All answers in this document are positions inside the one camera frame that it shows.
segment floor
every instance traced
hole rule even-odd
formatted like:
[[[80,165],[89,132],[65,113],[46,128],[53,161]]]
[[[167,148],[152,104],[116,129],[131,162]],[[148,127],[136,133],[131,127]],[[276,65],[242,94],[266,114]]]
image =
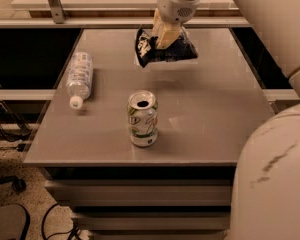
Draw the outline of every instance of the floor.
[[[0,19],[29,18],[26,11],[15,11],[10,3],[13,0],[0,0]],[[16,175],[25,180],[27,187],[24,192],[16,193],[11,184],[0,185],[0,206],[18,203],[24,206],[30,214],[30,226],[26,240],[43,239],[41,236],[41,223],[46,211],[55,203],[54,199],[44,188],[45,178],[37,168],[25,167],[22,163],[23,154],[14,149],[17,142],[7,142],[0,139],[0,177]],[[50,236],[57,232],[67,232],[72,228],[71,211],[66,207],[54,208],[45,223],[45,235]],[[49,239],[67,239],[69,234],[56,235]],[[81,232],[80,237],[87,239],[86,233]]]

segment can label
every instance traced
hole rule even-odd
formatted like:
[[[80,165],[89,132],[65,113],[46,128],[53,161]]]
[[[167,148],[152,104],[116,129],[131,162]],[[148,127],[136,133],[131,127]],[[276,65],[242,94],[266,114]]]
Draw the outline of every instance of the can label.
[[[130,140],[137,146],[149,146],[158,136],[158,102],[149,91],[132,93],[127,104]]]

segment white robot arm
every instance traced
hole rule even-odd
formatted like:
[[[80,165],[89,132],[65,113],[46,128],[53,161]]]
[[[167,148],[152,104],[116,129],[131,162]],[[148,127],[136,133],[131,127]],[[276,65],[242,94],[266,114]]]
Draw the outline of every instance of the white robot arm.
[[[199,0],[158,0],[154,33],[168,47]],[[300,0],[234,0],[300,96]],[[300,239],[300,105],[249,138],[239,158],[227,240]]]

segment metal bar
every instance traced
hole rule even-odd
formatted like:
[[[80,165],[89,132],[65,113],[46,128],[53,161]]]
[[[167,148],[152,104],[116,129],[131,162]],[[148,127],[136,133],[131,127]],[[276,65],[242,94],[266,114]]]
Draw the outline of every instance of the metal bar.
[[[269,102],[278,100],[300,100],[298,94],[293,89],[263,90],[263,93]]]
[[[0,100],[52,100],[55,90],[0,90]]]
[[[0,20],[0,28],[139,28],[151,26],[153,18],[69,18],[63,24],[55,24],[52,19],[7,19]],[[189,28],[229,28],[250,27],[243,17],[200,17],[185,24]]]
[[[48,0],[48,2],[49,2],[50,9],[51,9],[51,15],[52,15],[53,21],[57,24],[64,23],[66,16],[62,9],[61,1],[60,0]]]

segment can top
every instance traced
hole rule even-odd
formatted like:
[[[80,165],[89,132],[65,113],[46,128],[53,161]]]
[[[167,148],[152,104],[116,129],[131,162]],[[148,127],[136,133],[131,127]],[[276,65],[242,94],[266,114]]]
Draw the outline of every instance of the can top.
[[[136,91],[129,97],[129,105],[138,110],[146,110],[154,106],[156,97],[149,91]]]

